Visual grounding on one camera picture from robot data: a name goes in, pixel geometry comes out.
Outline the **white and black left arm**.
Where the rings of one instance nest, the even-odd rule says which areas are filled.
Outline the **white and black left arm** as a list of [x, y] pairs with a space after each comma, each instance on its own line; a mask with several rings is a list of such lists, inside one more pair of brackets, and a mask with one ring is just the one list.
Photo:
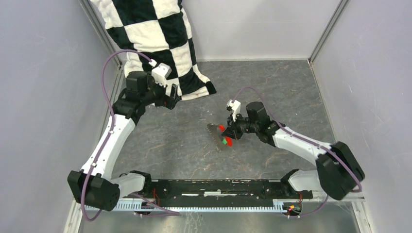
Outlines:
[[178, 89], [178, 84], [167, 84], [144, 71], [134, 71], [126, 78], [126, 87], [112, 105], [108, 125], [94, 152], [80, 170], [68, 175], [69, 187], [83, 210], [93, 207], [112, 211], [120, 198], [132, 193], [141, 198], [151, 195], [150, 174], [131, 171], [114, 179], [113, 168], [146, 107], [154, 104], [173, 109], [181, 99]]

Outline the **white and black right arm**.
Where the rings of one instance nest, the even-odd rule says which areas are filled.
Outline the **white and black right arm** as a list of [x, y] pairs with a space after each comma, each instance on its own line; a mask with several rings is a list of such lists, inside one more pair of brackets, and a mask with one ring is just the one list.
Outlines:
[[300, 191], [323, 191], [335, 200], [342, 200], [348, 193], [358, 192], [365, 173], [349, 146], [314, 140], [293, 131], [283, 123], [270, 119], [264, 104], [259, 101], [246, 105], [247, 117], [240, 113], [241, 103], [229, 100], [230, 111], [227, 127], [218, 126], [219, 142], [231, 146], [244, 134], [255, 134], [259, 140], [274, 148], [287, 150], [313, 164], [315, 170], [295, 169], [282, 178], [281, 193], [287, 198]]

